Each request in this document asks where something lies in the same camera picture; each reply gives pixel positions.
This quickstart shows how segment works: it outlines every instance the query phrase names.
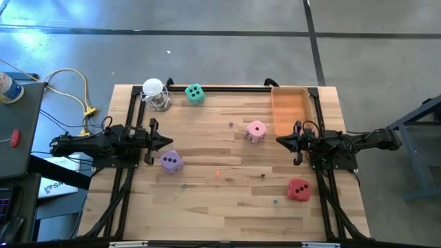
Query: green die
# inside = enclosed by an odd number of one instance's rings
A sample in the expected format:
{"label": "green die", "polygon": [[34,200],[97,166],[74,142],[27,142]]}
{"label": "green die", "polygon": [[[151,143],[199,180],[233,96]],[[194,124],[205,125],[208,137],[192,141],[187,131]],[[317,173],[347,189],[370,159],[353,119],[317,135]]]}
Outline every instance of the green die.
{"label": "green die", "polygon": [[188,86],[187,89],[185,89],[185,93],[188,101],[190,101],[192,105],[202,103],[205,100],[204,91],[202,91],[201,86],[197,83]]}

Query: purple die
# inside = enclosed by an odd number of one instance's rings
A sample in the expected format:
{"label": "purple die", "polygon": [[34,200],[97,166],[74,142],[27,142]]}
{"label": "purple die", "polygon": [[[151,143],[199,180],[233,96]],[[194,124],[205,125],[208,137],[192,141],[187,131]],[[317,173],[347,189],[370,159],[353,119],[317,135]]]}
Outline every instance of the purple die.
{"label": "purple die", "polygon": [[164,153],[161,156],[161,164],[167,174],[175,174],[184,167],[184,163],[176,151]]}

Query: pink die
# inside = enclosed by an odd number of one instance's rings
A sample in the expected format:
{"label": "pink die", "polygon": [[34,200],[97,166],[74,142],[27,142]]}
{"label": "pink die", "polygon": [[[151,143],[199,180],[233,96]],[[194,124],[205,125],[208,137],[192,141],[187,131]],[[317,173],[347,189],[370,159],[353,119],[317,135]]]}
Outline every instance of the pink die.
{"label": "pink die", "polygon": [[257,143],[267,135],[267,128],[260,121],[253,121],[245,128],[245,135],[251,143]]}

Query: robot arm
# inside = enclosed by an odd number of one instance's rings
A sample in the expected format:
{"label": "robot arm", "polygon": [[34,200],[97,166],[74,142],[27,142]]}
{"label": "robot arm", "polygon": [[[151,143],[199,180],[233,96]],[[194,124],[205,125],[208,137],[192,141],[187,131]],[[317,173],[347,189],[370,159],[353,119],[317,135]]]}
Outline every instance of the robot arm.
{"label": "robot arm", "polygon": [[355,136],[333,130],[316,136],[309,128],[304,128],[300,134],[301,129],[302,123],[297,121],[293,134],[278,137],[276,140],[290,152],[298,153],[294,165],[302,163],[301,151],[309,153],[314,169],[356,169],[357,164],[353,157],[360,150],[377,147],[394,151],[402,144],[395,132],[388,128]]}
{"label": "robot arm", "polygon": [[53,156],[69,156],[74,152],[83,152],[94,158],[95,167],[136,167],[140,150],[146,148],[144,161],[152,165],[152,151],[173,142],[157,132],[158,126],[158,121],[152,118],[150,133],[142,127],[113,125],[94,136],[60,135],[50,143],[50,153]]}

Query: black metal frame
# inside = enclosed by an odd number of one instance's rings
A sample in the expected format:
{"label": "black metal frame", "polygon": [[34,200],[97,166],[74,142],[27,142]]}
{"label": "black metal frame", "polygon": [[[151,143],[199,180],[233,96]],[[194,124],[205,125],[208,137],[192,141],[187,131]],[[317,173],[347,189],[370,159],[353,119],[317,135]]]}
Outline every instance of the black metal frame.
{"label": "black metal frame", "polygon": [[[205,86],[202,87],[204,92],[271,92],[272,87],[278,87],[279,85],[273,79],[266,79],[264,82],[264,87],[256,87],[256,86]],[[168,79],[165,87],[171,92],[184,92],[185,86],[175,85],[173,79]],[[141,86],[133,86],[132,95],[129,104],[129,110],[127,113],[126,125],[130,125],[132,123],[132,116],[134,112],[134,103],[136,100],[136,96],[138,96],[142,91]],[[322,107],[320,104],[320,96],[318,93],[317,87],[308,87],[308,93],[314,100],[314,107],[317,113],[317,123],[320,128],[320,131],[323,132],[325,130],[325,122],[322,114]],[[141,125],[143,122],[145,103],[141,101],[138,119],[136,121],[136,125]],[[118,193],[118,186],[121,182],[121,172],[115,175],[114,181],[114,190],[112,190],[112,198]],[[340,206],[340,201],[338,199],[338,191],[337,191],[337,183],[334,175],[333,169],[327,169],[327,175],[329,179],[329,188],[326,185],[325,179],[323,177],[323,169],[316,169],[316,178],[318,183],[318,191],[320,196],[320,206],[322,209],[323,216],[323,225],[325,228],[327,242],[338,242],[338,243],[347,243],[350,247],[421,247],[421,246],[409,246],[403,244],[393,244],[387,242],[378,242],[372,239],[367,238],[363,234],[361,234],[355,225],[352,224],[346,213]],[[127,216],[127,206],[128,200],[130,197],[130,192],[128,192],[123,199],[123,207],[121,208],[121,215],[119,219],[118,229],[116,231],[115,236],[122,238],[123,230],[125,224],[125,217]],[[329,217],[329,209],[328,202],[334,209],[334,213],[336,215],[336,222],[338,228],[338,235],[335,236],[332,232],[331,221]],[[109,219],[109,222],[106,225],[105,236],[109,236],[111,230],[112,218]],[[346,230],[352,236],[352,239],[347,239]],[[149,245],[197,245],[197,244],[220,244],[218,241],[213,242],[195,242],[195,241],[166,241],[166,240],[153,240],[149,241]],[[232,246],[296,246],[301,244],[301,242],[231,242]]]}
{"label": "black metal frame", "polygon": [[[266,79],[263,87],[258,86],[206,86],[202,87],[204,92],[271,92],[272,87],[278,87],[278,84],[272,79]],[[168,79],[165,87],[171,92],[184,92],[185,86],[175,85],[172,79]],[[133,86],[129,109],[127,111],[126,125],[132,124],[134,107],[137,96],[140,96],[142,91],[141,86]],[[322,108],[320,104],[320,98],[318,93],[318,88],[316,87],[308,87],[308,92],[310,97],[314,100],[314,107],[317,113],[317,123],[320,128],[320,131],[325,130],[325,123],[322,115]],[[136,120],[136,126],[141,126],[144,117],[145,110],[145,102],[141,101],[138,118]],[[127,176],[125,178],[125,182],[120,188],[121,177],[123,174],[123,168],[116,168],[116,173],[114,177],[114,184],[112,188],[112,194],[110,199],[110,205],[103,213],[103,216],[100,218],[97,224],[93,226],[93,228],[84,236],[78,237],[74,240],[57,240],[50,242],[37,242],[37,243],[29,243],[29,244],[21,244],[17,245],[17,247],[78,247],[82,244],[87,244],[88,247],[108,247],[109,242],[116,242],[123,240],[123,233],[125,228],[125,219],[127,217],[127,207],[130,199],[130,188],[132,186],[132,180],[134,176],[134,168],[127,169]],[[404,245],[404,244],[396,244],[390,242],[378,242],[374,239],[367,238],[362,235],[355,225],[353,225],[346,215],[346,213],[342,210],[339,200],[338,200],[338,192],[336,186],[336,179],[334,176],[333,169],[327,169],[327,175],[329,179],[329,186],[326,185],[324,179],[324,170],[323,169],[315,169],[316,178],[318,183],[318,191],[320,197],[320,206],[322,209],[323,216],[323,225],[326,233],[327,241],[324,243],[331,244],[340,244],[341,247],[357,247],[357,248],[365,248],[365,247],[406,247],[406,248],[423,248],[425,246],[418,245]],[[118,226],[115,234],[112,236],[112,223],[113,223],[113,215],[116,206],[122,202],[121,213],[119,217]],[[331,221],[329,217],[329,209],[328,203],[334,209],[336,215],[336,222],[338,228],[338,235],[335,236],[332,232]],[[102,228],[104,228],[103,237],[98,237]],[[352,239],[346,238],[346,230],[352,236]],[[231,247],[308,247],[308,242],[242,242],[242,241],[231,241],[231,242],[222,242],[219,240],[213,241],[194,241],[194,240],[150,240],[148,242],[149,246],[169,246],[169,247],[219,247],[219,248],[231,248]]]}

